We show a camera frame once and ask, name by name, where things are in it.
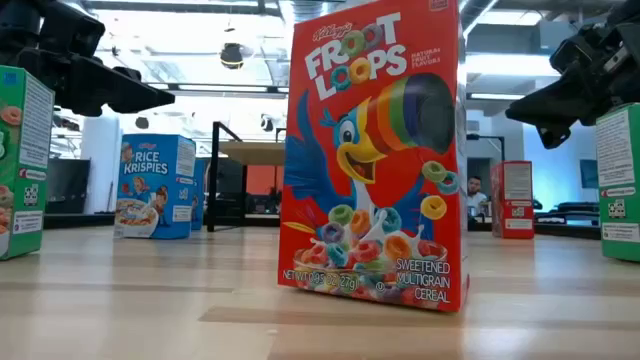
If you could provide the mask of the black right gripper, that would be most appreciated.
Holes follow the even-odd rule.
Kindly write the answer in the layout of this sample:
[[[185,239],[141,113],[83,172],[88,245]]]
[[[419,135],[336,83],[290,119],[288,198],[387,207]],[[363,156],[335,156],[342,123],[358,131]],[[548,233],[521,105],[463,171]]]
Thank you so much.
[[[565,125],[593,122],[596,102],[640,102],[640,0],[625,0],[605,22],[582,26],[560,43],[550,64],[560,79],[514,101],[505,111],[509,119],[539,125],[547,150],[570,137]]]

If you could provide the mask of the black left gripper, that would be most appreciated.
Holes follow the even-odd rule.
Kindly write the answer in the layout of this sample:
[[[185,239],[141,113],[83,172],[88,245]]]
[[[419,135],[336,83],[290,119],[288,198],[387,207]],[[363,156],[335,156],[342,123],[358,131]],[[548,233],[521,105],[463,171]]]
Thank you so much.
[[[132,114],[175,102],[138,70],[92,58],[103,34],[99,21],[59,0],[0,0],[0,66],[28,71],[56,105],[97,117],[104,105]]]

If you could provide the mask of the green Apple Jacks cereal box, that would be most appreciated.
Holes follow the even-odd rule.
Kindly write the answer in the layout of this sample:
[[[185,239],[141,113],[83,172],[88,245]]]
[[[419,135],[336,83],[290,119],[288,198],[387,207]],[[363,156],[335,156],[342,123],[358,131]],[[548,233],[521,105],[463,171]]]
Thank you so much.
[[[41,248],[55,95],[0,65],[0,261]]]
[[[640,263],[640,103],[596,122],[602,253]]]

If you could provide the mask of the red Froot Loops cereal box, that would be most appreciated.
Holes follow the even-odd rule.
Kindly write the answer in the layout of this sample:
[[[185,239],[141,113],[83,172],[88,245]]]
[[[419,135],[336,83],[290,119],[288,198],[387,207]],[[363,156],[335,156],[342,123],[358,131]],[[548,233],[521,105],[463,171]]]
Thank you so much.
[[[280,285],[457,312],[469,288],[458,0],[296,24]]]
[[[503,161],[491,169],[492,234],[504,239],[533,239],[532,163]]]

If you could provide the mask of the blue Rice Krispies cereal box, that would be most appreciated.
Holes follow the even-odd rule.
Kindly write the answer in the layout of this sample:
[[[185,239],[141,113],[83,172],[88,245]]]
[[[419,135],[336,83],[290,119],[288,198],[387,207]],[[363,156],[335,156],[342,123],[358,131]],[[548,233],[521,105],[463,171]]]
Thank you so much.
[[[204,217],[204,201],[205,201],[205,184],[206,184],[206,168],[208,160],[205,158],[197,158],[195,160],[194,169],[194,190],[192,195],[192,219],[191,230],[199,231],[203,226]]]
[[[184,239],[191,234],[196,144],[181,135],[122,137],[114,236]]]

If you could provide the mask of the wooden shelf with black legs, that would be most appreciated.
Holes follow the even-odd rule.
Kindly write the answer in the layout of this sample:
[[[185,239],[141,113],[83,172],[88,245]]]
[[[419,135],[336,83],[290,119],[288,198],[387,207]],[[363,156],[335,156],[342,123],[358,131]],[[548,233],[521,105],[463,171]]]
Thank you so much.
[[[284,143],[278,140],[275,142],[247,142],[220,121],[212,123],[211,140],[210,168],[207,175],[209,197],[205,221],[209,233],[215,232],[215,226],[219,225],[216,208],[220,154],[225,154],[242,165],[239,217],[237,221],[230,224],[231,228],[246,225],[248,167],[250,165],[273,166],[275,168],[274,186],[277,186],[276,168],[284,165]]]

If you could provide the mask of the computer monitor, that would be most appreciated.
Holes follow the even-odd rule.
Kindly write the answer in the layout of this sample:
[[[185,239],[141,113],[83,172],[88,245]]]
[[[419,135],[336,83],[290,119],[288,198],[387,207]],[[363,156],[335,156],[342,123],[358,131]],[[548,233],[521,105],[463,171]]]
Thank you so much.
[[[591,159],[581,159],[579,162],[580,165],[580,176],[581,176],[581,187],[583,189],[598,189],[598,168],[597,161]]]

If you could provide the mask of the long ceiling light strip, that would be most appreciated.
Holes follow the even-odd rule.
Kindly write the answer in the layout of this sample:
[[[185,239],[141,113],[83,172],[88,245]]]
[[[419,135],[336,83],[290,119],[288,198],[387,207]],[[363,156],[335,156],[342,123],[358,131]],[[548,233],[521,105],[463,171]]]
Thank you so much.
[[[467,98],[471,100],[485,101],[516,101],[524,98],[526,95],[520,94],[499,94],[499,93],[468,93]]]
[[[160,90],[178,92],[221,92],[221,93],[266,93],[285,95],[288,87],[262,85],[220,85],[220,84],[183,84],[183,83],[149,83],[149,86]]]

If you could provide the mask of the black bent pole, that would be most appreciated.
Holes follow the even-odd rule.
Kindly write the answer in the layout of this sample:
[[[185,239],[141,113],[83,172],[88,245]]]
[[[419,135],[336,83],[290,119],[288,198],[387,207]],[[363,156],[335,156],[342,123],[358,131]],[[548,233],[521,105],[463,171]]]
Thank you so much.
[[[479,141],[479,140],[497,140],[500,143],[499,153],[500,153],[500,161],[503,162],[506,160],[506,146],[505,146],[505,138],[503,136],[496,135],[479,135],[474,133],[469,133],[466,135],[467,141]]]

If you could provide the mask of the white round column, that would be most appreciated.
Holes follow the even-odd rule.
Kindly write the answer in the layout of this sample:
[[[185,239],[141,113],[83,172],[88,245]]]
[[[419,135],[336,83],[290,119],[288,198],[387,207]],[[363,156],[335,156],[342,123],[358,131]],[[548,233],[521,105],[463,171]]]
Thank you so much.
[[[81,159],[90,162],[84,212],[114,210],[122,131],[119,116],[104,111],[83,122]]]

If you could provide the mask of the grey ceiling air unit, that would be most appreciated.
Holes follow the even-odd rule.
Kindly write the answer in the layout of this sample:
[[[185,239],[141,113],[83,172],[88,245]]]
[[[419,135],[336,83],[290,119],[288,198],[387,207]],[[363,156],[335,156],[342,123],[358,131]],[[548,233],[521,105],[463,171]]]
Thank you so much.
[[[551,54],[553,47],[543,45],[538,26],[476,25],[466,40],[468,53]]]

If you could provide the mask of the black desk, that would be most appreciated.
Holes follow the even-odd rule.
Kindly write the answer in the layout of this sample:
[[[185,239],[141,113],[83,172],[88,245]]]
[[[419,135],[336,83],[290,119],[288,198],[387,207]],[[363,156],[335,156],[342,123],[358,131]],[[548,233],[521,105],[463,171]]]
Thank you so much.
[[[535,213],[536,223],[573,224],[575,222],[596,226],[600,223],[598,202],[564,202],[547,212]]]

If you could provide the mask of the person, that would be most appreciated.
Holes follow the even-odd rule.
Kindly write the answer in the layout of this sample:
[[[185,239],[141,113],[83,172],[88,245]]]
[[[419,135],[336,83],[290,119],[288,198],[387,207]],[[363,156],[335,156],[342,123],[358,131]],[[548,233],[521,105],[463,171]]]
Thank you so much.
[[[475,215],[483,213],[483,206],[488,197],[482,192],[482,179],[479,176],[471,176],[467,183],[467,207],[473,210]]]

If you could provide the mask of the black dome ceiling fixture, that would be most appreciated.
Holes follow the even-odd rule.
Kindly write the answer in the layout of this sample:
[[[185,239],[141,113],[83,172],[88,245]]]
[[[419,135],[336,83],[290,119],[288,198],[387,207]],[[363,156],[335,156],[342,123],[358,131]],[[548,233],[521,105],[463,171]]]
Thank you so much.
[[[220,52],[221,64],[229,70],[238,70],[244,65],[242,46],[239,43],[225,43]]]

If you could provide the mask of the black screen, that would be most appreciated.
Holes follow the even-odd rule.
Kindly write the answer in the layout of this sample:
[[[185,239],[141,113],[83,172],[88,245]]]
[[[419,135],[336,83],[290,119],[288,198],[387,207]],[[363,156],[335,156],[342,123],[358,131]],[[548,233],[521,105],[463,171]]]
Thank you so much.
[[[81,214],[84,211],[90,161],[51,158],[48,167],[46,214]]]
[[[217,169],[217,192],[240,193],[243,180],[243,165],[231,158],[220,158]]]

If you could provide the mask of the silver ventilation duct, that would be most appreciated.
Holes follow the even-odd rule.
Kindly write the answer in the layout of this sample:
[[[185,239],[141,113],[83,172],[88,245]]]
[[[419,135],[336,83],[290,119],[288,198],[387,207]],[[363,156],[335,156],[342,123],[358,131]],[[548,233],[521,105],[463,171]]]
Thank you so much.
[[[480,19],[500,0],[463,0],[460,5],[460,22],[463,34],[468,37]]]

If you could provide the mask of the red wall panel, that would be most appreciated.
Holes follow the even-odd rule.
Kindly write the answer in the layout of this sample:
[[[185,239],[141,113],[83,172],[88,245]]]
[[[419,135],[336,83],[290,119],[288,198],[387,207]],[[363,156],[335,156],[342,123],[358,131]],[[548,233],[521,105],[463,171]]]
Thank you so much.
[[[283,166],[250,165],[247,167],[246,189],[252,195],[269,195],[283,188]]]

